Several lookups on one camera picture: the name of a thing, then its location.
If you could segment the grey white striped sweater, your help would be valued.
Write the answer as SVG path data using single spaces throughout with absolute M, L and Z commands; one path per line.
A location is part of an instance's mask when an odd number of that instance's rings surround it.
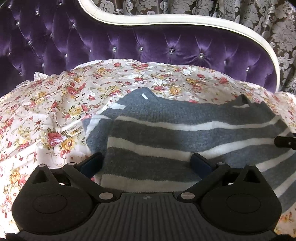
M 86 144 L 104 157 L 99 184 L 125 192 L 181 192 L 201 180 L 190 159 L 200 154 L 233 168 L 255 165 L 283 210 L 295 203 L 295 151 L 274 139 L 291 137 L 280 116 L 241 95 L 225 104 L 132 91 L 82 122 Z

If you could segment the floral bed cover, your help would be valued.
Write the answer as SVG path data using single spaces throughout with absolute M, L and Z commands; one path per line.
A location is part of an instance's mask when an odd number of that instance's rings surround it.
M 244 94 L 265 102 L 295 131 L 294 95 L 272 93 L 209 68 L 112 59 L 59 75 L 37 72 L 1 98 L 1 237 L 18 232 L 11 207 L 36 166 L 59 168 L 87 158 L 82 120 L 141 87 L 193 103 L 222 104 Z

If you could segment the brown silver damask curtain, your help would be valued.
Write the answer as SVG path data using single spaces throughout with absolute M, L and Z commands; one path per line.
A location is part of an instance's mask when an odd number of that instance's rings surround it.
M 242 0 L 94 1 L 114 15 L 212 16 L 248 27 L 269 42 L 280 65 L 280 90 L 295 94 L 295 2 Z

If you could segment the purple tufted headboard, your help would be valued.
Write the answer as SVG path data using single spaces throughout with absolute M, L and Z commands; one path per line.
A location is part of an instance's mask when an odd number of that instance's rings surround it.
M 1 95 L 35 72 L 127 58 L 207 67 L 276 92 L 280 66 L 253 30 L 199 15 L 117 16 L 92 1 L 1 1 Z

